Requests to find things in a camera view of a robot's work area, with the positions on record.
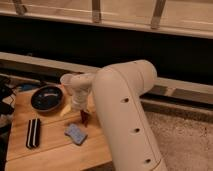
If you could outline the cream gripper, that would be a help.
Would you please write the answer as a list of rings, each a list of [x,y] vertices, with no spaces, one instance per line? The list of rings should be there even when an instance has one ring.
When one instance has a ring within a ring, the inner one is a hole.
[[[85,90],[75,90],[72,94],[71,105],[65,105],[65,107],[60,112],[60,116],[63,117],[64,115],[69,114],[71,110],[75,112],[86,110],[87,103],[89,112],[94,113],[96,111],[96,107],[93,99],[89,99],[88,101],[88,95],[89,93]]]

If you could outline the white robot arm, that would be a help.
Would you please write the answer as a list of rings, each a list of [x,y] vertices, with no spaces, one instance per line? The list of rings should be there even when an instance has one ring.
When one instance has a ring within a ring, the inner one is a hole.
[[[88,95],[93,95],[116,171],[168,171],[140,101],[156,78],[157,71],[147,60],[61,77],[72,94],[74,111],[86,108]]]

